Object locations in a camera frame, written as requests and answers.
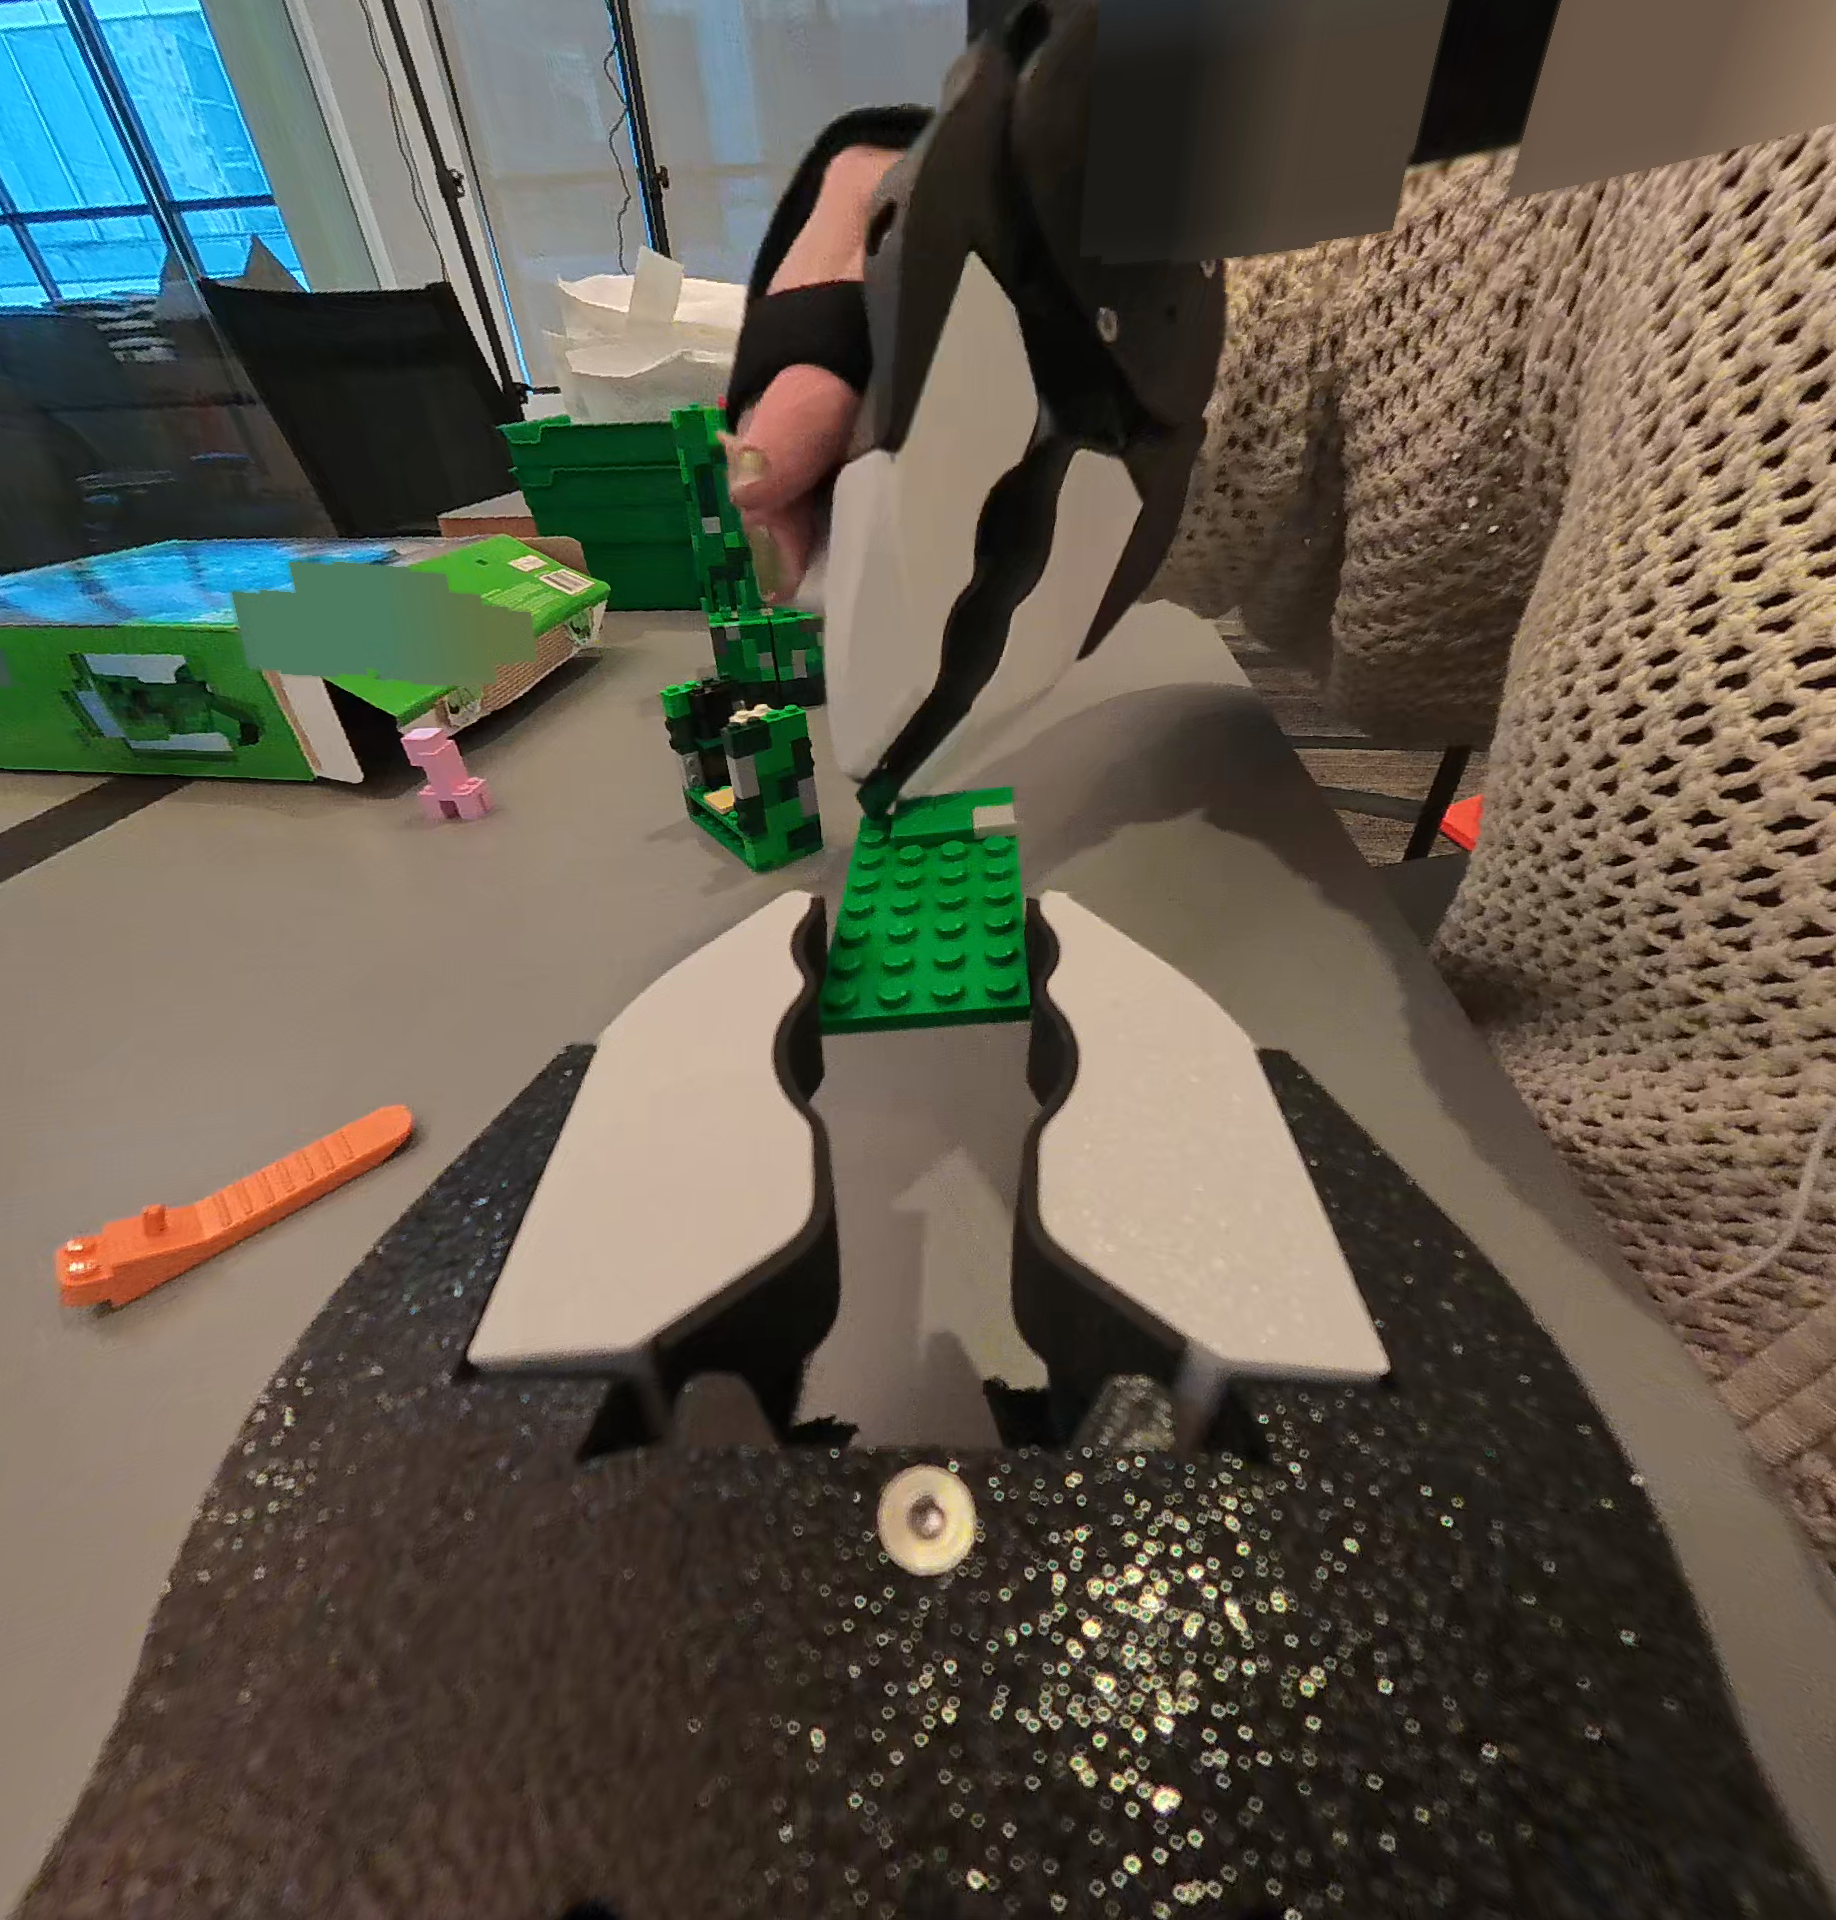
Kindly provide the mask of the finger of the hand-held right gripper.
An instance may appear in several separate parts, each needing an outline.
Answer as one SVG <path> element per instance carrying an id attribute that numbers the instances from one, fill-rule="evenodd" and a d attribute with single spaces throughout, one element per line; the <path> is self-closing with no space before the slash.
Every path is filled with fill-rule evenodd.
<path id="1" fill-rule="evenodd" d="M 878 803 L 941 796 L 1077 662 L 1144 501 L 1123 460 L 1032 447 L 994 486 L 934 678 L 878 761 Z"/>
<path id="2" fill-rule="evenodd" d="M 947 620 L 976 575 L 979 517 L 1035 436 L 1025 336 L 967 259 L 906 439 L 840 474 L 828 545 L 828 722 L 863 783 L 933 694 Z"/>

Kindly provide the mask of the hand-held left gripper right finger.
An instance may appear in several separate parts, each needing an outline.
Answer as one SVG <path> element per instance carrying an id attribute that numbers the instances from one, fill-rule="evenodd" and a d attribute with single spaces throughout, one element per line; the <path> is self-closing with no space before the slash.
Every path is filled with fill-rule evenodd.
<path id="1" fill-rule="evenodd" d="M 1011 1300 L 1055 1381 L 1384 1381 L 1390 1361 L 1249 1032 L 1068 894 L 1028 920 Z"/>

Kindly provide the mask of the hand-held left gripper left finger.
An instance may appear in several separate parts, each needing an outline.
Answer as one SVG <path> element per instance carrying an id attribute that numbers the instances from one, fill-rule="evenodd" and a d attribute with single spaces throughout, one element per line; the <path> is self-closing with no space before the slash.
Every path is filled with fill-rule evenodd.
<path id="1" fill-rule="evenodd" d="M 608 1023 L 474 1329 L 478 1374 L 801 1392 L 840 1306 L 826 961 L 826 902 L 783 894 Z"/>

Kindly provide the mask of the green L-shaped lego tile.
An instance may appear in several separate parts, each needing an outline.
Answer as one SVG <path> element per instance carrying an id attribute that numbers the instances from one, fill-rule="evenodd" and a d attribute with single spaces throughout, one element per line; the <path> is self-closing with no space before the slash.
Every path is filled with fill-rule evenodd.
<path id="1" fill-rule="evenodd" d="M 982 787 L 947 796 L 909 798 L 890 818 L 892 843 L 937 846 L 960 840 L 979 840 L 972 831 L 972 813 L 982 803 L 1015 805 L 1013 789 Z"/>

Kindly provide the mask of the green lego base plate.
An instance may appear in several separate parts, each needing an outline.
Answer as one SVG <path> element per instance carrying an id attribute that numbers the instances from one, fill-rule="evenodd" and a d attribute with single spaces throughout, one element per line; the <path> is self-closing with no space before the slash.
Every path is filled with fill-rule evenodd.
<path id="1" fill-rule="evenodd" d="M 1028 1016 L 1027 892 L 1017 831 L 896 844 L 862 820 L 828 941 L 828 1035 Z"/>

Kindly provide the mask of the person's right forearm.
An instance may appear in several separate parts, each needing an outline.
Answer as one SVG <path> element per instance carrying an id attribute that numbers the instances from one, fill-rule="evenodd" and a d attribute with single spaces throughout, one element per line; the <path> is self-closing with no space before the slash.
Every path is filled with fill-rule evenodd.
<path id="1" fill-rule="evenodd" d="M 1510 153 L 1409 173 L 1393 228 L 1233 258 L 1214 397 L 1157 594 L 1407 749 L 1480 749 L 1547 559 L 1602 187 Z"/>

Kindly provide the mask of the small green lego figure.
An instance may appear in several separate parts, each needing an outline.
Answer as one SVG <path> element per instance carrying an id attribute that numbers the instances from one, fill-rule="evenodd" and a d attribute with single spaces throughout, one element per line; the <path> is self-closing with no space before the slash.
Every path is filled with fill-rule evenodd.
<path id="1" fill-rule="evenodd" d="M 713 669 L 663 690 L 686 813 L 756 875 L 822 849 L 811 710 L 828 698 L 826 620 L 713 610 Z"/>

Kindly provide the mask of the orange lego brick separator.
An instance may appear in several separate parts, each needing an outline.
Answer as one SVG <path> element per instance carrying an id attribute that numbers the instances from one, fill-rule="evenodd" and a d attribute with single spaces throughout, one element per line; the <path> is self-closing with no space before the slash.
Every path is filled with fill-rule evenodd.
<path id="1" fill-rule="evenodd" d="M 124 1308 L 376 1170 L 413 1136 L 412 1109 L 382 1105 L 188 1205 L 150 1205 L 67 1238 L 61 1302 Z"/>

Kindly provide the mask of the pink lego pig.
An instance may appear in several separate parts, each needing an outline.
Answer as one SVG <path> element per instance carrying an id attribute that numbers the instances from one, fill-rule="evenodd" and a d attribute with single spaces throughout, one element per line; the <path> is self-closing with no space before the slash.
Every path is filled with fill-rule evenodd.
<path id="1" fill-rule="evenodd" d="M 456 739 L 439 728 L 412 728 L 400 736 L 400 751 L 423 776 L 420 811 L 431 824 L 464 825 L 487 818 L 495 803 L 488 785 L 466 765 Z"/>

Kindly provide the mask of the green lego set box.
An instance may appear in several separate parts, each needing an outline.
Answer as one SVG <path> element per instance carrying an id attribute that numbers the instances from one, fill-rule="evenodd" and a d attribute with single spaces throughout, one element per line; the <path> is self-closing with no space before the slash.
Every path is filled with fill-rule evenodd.
<path id="1" fill-rule="evenodd" d="M 335 780 L 597 640 L 571 545 L 166 541 L 0 577 L 0 772 Z"/>

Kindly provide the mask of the person's right hand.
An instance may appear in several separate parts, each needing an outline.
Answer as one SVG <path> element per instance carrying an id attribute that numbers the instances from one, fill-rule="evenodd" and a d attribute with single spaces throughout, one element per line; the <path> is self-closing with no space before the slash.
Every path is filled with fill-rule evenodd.
<path id="1" fill-rule="evenodd" d="M 874 199 L 897 157 L 856 146 L 831 158 L 769 295 L 859 280 Z M 730 428 L 730 492 L 766 601 L 795 601 L 822 546 L 828 480 L 843 465 L 856 419 L 857 394 L 844 380 L 818 365 L 790 365 Z"/>

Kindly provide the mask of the green plastic storage crates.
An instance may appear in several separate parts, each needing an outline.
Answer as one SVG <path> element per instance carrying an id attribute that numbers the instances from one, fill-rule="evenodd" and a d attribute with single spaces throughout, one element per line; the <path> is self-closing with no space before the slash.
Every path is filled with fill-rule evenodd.
<path id="1" fill-rule="evenodd" d="M 686 484 L 671 421 L 509 423 L 499 428 L 540 536 L 576 541 L 612 610 L 698 608 Z"/>

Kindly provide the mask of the white crumpled paper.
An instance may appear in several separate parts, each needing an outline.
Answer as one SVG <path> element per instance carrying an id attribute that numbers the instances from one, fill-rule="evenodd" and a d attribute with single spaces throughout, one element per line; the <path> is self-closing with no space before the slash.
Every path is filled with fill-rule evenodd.
<path id="1" fill-rule="evenodd" d="M 690 277 L 640 248 L 627 275 L 557 282 L 559 322 L 546 333 L 571 419 L 593 425 L 666 423 L 730 391 L 745 292 Z"/>

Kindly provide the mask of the black chair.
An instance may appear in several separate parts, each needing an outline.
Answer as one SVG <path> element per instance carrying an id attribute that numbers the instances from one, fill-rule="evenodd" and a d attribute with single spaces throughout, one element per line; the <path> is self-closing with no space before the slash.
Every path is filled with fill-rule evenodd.
<path id="1" fill-rule="evenodd" d="M 514 488 L 503 427 L 524 406 L 448 282 L 197 289 L 340 536 L 434 533 L 443 515 Z"/>

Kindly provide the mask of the black tripod stand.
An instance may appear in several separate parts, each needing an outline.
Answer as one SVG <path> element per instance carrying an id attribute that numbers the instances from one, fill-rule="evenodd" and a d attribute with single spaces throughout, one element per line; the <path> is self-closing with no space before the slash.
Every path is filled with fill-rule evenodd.
<path id="1" fill-rule="evenodd" d="M 446 275 L 474 322 L 497 382 L 518 419 L 530 404 L 524 341 L 497 258 L 497 237 L 475 176 L 464 97 L 455 84 L 438 5 L 374 7 L 391 44 L 420 158 L 412 164 L 431 209 Z"/>

